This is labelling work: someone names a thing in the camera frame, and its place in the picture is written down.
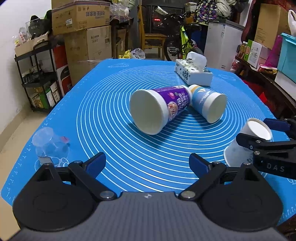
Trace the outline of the clear plastic cup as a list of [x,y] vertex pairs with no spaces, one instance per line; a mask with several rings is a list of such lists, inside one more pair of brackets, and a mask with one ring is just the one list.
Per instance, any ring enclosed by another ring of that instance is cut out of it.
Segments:
[[32,137],[36,149],[39,166],[52,163],[55,167],[69,164],[69,138],[58,136],[50,127],[39,129]]

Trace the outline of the light blue paper cup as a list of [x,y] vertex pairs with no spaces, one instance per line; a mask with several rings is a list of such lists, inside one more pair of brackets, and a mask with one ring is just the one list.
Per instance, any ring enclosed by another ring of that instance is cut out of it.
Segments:
[[196,84],[190,85],[192,93],[191,106],[201,114],[208,123],[215,123],[220,120],[225,111],[227,96],[214,92],[209,88]]

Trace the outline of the purple paper cup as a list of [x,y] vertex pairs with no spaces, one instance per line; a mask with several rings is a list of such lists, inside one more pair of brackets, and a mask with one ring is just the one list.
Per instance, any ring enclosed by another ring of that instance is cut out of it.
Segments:
[[184,85],[140,89],[131,95],[129,109],[133,122],[140,131],[156,135],[191,102],[192,93]]

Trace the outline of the dark wooden side table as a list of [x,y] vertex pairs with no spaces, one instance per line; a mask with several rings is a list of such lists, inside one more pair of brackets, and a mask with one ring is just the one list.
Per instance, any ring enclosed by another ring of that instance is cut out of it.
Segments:
[[283,90],[274,77],[253,70],[239,57],[235,74],[246,83],[277,119],[295,118],[295,100]]

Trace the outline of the teal plastic storage bin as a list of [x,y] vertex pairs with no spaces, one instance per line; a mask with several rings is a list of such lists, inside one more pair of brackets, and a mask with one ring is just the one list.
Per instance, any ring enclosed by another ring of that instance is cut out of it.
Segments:
[[295,37],[281,33],[282,45],[277,69],[293,82],[296,81],[296,42]]

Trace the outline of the green white product box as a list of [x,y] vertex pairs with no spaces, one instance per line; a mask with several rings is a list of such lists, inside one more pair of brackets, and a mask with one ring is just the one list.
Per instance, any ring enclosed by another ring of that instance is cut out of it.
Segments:
[[247,47],[244,54],[244,60],[254,68],[257,68],[260,54],[262,50],[262,45],[254,42],[252,40],[248,40]]

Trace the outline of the white tissue box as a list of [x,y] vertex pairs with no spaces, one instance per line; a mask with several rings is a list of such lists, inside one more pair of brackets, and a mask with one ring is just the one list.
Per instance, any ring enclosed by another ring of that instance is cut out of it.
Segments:
[[196,52],[189,52],[185,59],[175,61],[175,72],[187,85],[210,86],[213,73],[206,68],[207,58]]

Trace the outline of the white chest freezer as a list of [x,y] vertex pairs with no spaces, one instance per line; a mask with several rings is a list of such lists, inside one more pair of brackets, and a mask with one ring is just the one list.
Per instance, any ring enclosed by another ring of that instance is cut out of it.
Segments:
[[207,67],[229,71],[241,44],[244,27],[229,20],[208,23],[204,56]]

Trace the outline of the tall cardboard box right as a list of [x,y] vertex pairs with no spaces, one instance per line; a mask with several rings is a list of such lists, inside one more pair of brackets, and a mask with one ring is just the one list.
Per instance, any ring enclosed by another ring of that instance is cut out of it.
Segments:
[[254,41],[272,49],[281,33],[290,35],[288,11],[278,5],[261,4]]

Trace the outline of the green black bicycle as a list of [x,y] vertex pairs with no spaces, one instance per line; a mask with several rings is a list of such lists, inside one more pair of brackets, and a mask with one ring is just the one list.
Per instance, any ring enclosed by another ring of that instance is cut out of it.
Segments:
[[163,16],[162,25],[165,28],[164,55],[167,61],[186,59],[189,52],[203,54],[197,43],[192,39],[192,33],[201,31],[202,26],[196,21],[197,11],[186,11],[183,14],[168,13],[160,6],[154,11]]

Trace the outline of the black metal shelf rack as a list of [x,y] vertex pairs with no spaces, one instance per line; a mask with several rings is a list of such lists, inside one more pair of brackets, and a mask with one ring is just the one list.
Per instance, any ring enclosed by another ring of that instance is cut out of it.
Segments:
[[[48,52],[51,71],[46,72],[38,60],[38,54]],[[29,59],[31,67],[29,73],[21,72],[20,61]],[[62,99],[57,70],[55,67],[53,46],[48,40],[41,40],[32,51],[14,57],[22,88],[25,91],[32,111],[50,113]]]

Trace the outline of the wooden chair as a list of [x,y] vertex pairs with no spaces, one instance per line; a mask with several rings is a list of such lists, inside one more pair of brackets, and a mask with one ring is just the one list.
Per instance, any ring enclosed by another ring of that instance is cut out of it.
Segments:
[[163,34],[150,34],[145,33],[144,31],[144,18],[142,14],[142,5],[139,4],[137,7],[137,16],[138,16],[138,30],[140,37],[140,48],[144,51],[145,49],[158,49],[158,57],[162,60],[165,59],[164,54],[164,43],[166,40],[166,35]]

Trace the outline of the yellow toy vehicle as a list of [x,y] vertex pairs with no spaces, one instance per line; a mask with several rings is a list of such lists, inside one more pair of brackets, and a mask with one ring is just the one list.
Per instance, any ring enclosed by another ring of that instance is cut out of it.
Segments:
[[125,53],[123,55],[119,55],[118,58],[119,59],[131,59],[132,54],[131,54],[130,50],[127,50],[127,51],[125,51]]

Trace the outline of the middle cardboard box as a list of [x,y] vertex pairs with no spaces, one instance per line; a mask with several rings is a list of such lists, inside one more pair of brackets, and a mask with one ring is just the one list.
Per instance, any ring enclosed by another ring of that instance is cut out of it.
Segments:
[[69,63],[112,57],[110,26],[84,29],[63,37]]

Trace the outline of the open top cardboard box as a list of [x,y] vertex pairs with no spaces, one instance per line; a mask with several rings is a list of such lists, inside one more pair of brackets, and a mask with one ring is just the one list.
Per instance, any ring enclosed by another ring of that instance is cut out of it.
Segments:
[[54,35],[109,25],[107,1],[51,1]]

